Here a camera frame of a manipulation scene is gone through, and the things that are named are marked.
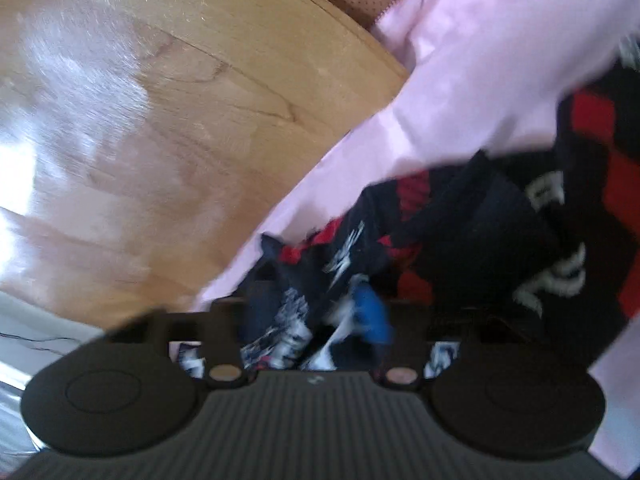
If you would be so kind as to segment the pink bed sheet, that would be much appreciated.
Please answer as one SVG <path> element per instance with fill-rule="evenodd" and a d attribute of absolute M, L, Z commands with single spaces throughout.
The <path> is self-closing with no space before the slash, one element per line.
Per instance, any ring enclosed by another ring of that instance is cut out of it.
<path fill-rule="evenodd" d="M 458 162 L 484 148 L 514 154 L 559 139 L 556 108 L 570 92 L 623 62 L 639 33 L 639 0 L 397 0 L 373 36 L 408 70 L 395 99 L 338 142 L 267 214 L 259 231 L 300 240 L 342 214 L 369 183 Z M 592 452 L 629 476 L 639 466 L 639 130 L 601 92 L 582 98 L 581 132 L 604 148 L 588 178 L 601 180 L 605 240 L 591 248 L 596 272 L 622 278 L 593 373 L 608 397 Z"/>

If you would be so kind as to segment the black red patterned sock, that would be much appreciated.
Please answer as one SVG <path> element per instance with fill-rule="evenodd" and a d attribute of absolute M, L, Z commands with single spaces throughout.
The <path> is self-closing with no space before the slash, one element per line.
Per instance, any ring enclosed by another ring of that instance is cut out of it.
<path fill-rule="evenodd" d="M 588 365 L 624 327 L 610 305 L 622 284 L 593 269 L 605 240 L 604 148 L 578 126 L 579 102 L 601 92 L 639 130 L 639 61 L 625 55 L 559 105 L 559 139 L 542 151 L 478 152 L 460 164 L 367 186 L 341 217 L 296 244 L 264 235 L 232 295 L 244 370 L 373 370 L 352 286 L 384 299 L 472 308 L 469 337 L 540 337 L 557 358 Z"/>

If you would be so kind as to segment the wooden headboard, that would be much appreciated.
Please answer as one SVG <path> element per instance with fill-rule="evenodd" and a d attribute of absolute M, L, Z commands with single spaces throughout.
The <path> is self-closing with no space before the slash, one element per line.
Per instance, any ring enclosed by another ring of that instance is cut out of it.
<path fill-rule="evenodd" d="M 406 70 L 326 0 L 1 0 L 1 288 L 184 310 Z"/>

